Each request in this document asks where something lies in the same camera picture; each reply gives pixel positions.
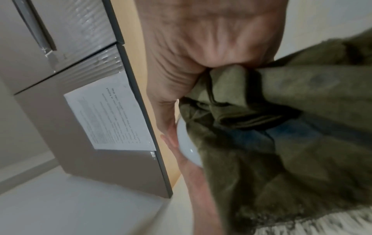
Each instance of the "olive green fabric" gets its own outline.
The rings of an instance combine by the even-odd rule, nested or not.
[[[372,30],[206,71],[179,107],[227,233],[372,205]]]

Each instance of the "metal handle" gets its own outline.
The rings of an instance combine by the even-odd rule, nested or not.
[[[53,51],[29,0],[13,0],[27,28],[46,56]]]

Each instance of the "white bowl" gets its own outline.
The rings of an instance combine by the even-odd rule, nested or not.
[[[203,167],[200,155],[187,134],[186,122],[182,117],[177,122],[177,137],[181,153],[196,165]]]

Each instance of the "human hand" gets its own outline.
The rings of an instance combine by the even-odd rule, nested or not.
[[[166,136],[162,135],[161,138],[176,157],[178,167],[185,179],[194,213],[194,235],[224,234],[203,169],[183,156]]]
[[[175,101],[207,68],[257,67],[279,48],[288,0],[136,0],[157,126],[178,146]]]

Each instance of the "paper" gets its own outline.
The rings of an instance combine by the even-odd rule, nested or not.
[[[156,150],[125,71],[64,96],[95,149]]]

